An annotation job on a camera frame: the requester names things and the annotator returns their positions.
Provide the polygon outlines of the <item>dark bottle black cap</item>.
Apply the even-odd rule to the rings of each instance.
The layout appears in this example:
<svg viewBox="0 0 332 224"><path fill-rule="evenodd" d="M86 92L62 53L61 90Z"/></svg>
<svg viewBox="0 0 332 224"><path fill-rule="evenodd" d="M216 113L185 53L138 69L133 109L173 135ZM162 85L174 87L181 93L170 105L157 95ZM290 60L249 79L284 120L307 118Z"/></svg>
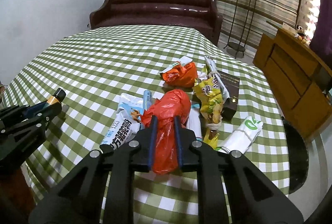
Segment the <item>dark bottle black cap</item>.
<svg viewBox="0 0 332 224"><path fill-rule="evenodd" d="M66 92L62 88L58 88L55 93L48 98L48 100L28 107L25 115L27 117L32 117L33 115L42 113L42 111L44 111L44 109L48 108L49 106L52 106L54 104L62 104L62 101L65 97Z"/></svg>

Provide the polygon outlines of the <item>white green bag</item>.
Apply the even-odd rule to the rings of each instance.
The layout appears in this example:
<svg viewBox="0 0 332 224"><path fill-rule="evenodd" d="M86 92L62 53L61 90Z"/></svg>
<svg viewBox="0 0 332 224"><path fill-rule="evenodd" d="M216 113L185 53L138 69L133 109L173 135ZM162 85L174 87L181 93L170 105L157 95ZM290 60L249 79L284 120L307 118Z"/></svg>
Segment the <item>white green bag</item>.
<svg viewBox="0 0 332 224"><path fill-rule="evenodd" d="M246 117L241 125L224 140L219 151L229 154L237 150L244 154L262 132L262 128L262 121L256 120L252 116Z"/></svg>

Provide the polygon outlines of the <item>white blue snack bag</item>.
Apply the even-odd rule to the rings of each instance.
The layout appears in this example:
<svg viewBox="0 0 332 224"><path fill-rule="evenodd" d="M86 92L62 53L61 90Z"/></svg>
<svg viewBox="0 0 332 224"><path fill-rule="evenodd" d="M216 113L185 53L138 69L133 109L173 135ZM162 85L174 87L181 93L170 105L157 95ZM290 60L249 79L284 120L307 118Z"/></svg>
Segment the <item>white blue snack bag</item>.
<svg viewBox="0 0 332 224"><path fill-rule="evenodd" d="M143 98L122 93L115 119L100 145L110 145L113 150L129 142L141 128Z"/></svg>

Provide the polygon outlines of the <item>white teal paper tube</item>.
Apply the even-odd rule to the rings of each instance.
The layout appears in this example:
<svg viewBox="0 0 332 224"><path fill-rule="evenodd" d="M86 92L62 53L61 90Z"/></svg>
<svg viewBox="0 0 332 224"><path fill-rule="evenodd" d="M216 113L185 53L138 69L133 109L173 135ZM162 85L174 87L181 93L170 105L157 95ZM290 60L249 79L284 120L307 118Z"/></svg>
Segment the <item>white teal paper tube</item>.
<svg viewBox="0 0 332 224"><path fill-rule="evenodd" d="M186 122L186 128L194 132L196 140L203 140L201 133L200 105L198 103L191 104L191 109Z"/></svg>

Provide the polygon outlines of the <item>light blue wrapper strip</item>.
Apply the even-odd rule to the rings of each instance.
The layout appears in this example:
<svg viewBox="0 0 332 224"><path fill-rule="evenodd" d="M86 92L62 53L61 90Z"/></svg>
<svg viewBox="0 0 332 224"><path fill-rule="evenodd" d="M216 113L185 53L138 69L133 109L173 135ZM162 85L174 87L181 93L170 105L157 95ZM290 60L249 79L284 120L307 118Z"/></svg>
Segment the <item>light blue wrapper strip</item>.
<svg viewBox="0 0 332 224"><path fill-rule="evenodd" d="M143 94L143 109L148 110L152 105L152 94L150 90L144 90Z"/></svg>

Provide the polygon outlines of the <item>silver wrapper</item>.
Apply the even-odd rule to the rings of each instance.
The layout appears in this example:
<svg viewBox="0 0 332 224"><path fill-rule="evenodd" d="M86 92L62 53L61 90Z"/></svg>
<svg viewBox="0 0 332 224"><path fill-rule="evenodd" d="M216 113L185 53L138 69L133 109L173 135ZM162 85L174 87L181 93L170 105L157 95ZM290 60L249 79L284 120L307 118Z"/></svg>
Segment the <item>silver wrapper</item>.
<svg viewBox="0 0 332 224"><path fill-rule="evenodd" d="M225 103L230 98L230 95L229 95L228 89L225 87L224 83L221 80L221 75L217 71L216 63L210 56L205 55L204 59L205 59L206 65L208 66L209 74L217 79L217 83L221 89L222 99L223 99L223 102Z"/></svg>

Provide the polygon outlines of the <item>yellow snack wrapper bundle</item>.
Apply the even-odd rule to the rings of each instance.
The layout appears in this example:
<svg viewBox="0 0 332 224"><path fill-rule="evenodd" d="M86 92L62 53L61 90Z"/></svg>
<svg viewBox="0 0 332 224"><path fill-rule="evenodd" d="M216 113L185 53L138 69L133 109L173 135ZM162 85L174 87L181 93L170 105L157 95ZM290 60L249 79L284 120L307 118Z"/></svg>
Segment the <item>yellow snack wrapper bundle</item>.
<svg viewBox="0 0 332 224"><path fill-rule="evenodd" d="M202 67L192 89L201 102L200 114L205 119L206 132L203 141L215 150L222 122L223 97L218 80L209 74L208 70L207 66Z"/></svg>

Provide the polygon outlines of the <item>large orange plastic bag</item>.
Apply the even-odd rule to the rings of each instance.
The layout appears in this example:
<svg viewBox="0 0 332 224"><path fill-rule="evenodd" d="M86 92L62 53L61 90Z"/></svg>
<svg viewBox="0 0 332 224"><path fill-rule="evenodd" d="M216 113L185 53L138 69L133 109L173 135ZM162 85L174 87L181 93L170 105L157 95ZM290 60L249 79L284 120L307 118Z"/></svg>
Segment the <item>large orange plastic bag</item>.
<svg viewBox="0 0 332 224"><path fill-rule="evenodd" d="M166 92L141 115L144 127L149 127L152 116L157 118L157 134L152 170L164 175L177 169L177 151L174 130L175 117L180 117L182 125L188 119L191 103L188 95L180 89Z"/></svg>

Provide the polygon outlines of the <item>dark brown gift box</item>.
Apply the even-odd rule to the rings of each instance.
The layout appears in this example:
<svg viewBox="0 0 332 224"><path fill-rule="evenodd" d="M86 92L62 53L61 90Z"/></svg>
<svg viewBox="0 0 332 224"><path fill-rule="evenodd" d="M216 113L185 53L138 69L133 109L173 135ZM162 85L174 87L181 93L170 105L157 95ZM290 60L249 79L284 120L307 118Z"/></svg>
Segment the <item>dark brown gift box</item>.
<svg viewBox="0 0 332 224"><path fill-rule="evenodd" d="M239 101L240 79L237 76L218 71L221 80L229 92L229 98L225 101L221 116L226 121L231 121L237 111Z"/></svg>

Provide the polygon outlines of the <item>small orange plastic bag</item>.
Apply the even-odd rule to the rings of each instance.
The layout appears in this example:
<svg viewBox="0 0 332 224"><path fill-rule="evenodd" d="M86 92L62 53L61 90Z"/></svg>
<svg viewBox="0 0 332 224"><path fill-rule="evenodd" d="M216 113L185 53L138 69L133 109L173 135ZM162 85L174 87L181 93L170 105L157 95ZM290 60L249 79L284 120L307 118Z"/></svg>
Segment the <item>small orange plastic bag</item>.
<svg viewBox="0 0 332 224"><path fill-rule="evenodd" d="M161 73L162 80L173 87L192 88L198 74L194 62L182 66L179 62L169 71Z"/></svg>

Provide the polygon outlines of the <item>black trash bin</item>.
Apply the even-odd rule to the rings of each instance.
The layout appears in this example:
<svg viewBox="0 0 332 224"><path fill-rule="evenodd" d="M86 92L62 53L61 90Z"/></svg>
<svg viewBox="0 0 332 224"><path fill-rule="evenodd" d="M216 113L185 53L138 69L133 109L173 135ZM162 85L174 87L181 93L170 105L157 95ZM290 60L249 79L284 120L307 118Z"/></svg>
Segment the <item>black trash bin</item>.
<svg viewBox="0 0 332 224"><path fill-rule="evenodd" d="M290 169L289 194L292 194L299 190L306 182L309 169L309 155L302 136L284 116L281 117L281 120L288 145Z"/></svg>

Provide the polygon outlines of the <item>green checkered tablecloth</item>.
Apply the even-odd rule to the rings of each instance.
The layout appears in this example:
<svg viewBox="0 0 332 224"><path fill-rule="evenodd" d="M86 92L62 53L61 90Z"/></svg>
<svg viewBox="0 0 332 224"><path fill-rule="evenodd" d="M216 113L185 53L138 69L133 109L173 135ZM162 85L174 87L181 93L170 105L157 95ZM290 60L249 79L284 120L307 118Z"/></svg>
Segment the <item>green checkered tablecloth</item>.
<svg viewBox="0 0 332 224"><path fill-rule="evenodd" d="M263 122L262 132L243 154L285 195L289 187L288 148L284 127L269 84L256 67L243 64L211 44L198 31L174 26L115 26L63 38L31 61L5 91L5 104L33 106L58 88L66 92L61 113L46 130L46 141L26 160L39 202L90 151L99 150L111 127L119 98L143 98L152 105L174 90L160 76L182 56L197 68L210 56L222 71L240 79L239 101L232 120L222 118L223 142L248 116ZM152 166L156 135L151 143ZM199 223L196 172L179 168L158 175L135 170L133 223Z"/></svg>

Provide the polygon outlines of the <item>wooden sideboard cabinet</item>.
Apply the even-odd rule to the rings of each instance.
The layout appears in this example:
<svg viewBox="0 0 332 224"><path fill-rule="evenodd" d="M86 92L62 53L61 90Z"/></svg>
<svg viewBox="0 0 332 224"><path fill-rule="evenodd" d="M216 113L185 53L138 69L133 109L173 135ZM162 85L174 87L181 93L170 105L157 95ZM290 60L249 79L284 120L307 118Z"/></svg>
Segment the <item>wooden sideboard cabinet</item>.
<svg viewBox="0 0 332 224"><path fill-rule="evenodd" d="M331 69L302 41L282 28L262 34L253 63L304 140L312 141L330 124Z"/></svg>

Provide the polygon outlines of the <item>dark purple curtain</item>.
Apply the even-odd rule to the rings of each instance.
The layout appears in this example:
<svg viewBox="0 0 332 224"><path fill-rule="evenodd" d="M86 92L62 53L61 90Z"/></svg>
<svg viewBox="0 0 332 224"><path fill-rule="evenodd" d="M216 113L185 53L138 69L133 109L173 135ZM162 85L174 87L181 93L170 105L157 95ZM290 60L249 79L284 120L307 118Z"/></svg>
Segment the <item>dark purple curtain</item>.
<svg viewBox="0 0 332 224"><path fill-rule="evenodd" d="M320 13L310 49L315 52L331 68L331 24L332 0L320 0Z"/></svg>

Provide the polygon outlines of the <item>mickey mouse plush toy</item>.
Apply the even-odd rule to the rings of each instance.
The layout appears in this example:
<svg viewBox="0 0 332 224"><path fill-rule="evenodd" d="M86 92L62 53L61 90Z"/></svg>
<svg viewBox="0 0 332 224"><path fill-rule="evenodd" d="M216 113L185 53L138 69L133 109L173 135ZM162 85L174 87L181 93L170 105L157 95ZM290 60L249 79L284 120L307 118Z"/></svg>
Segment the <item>mickey mouse plush toy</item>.
<svg viewBox="0 0 332 224"><path fill-rule="evenodd" d="M309 45L310 41L308 40L308 37L306 35L305 30L303 29L302 26L297 25L296 26L296 30L297 30L297 38L298 40L300 40L302 43Z"/></svg>

